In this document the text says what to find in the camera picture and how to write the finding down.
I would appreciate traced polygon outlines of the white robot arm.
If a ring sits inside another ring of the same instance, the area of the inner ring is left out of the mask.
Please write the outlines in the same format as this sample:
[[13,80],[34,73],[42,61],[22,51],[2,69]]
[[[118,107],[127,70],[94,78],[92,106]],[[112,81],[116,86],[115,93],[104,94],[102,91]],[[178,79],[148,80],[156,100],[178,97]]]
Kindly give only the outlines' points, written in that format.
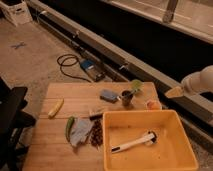
[[171,88],[164,95],[167,98],[176,98],[206,92],[213,93],[213,65],[187,75],[183,78],[179,86]]

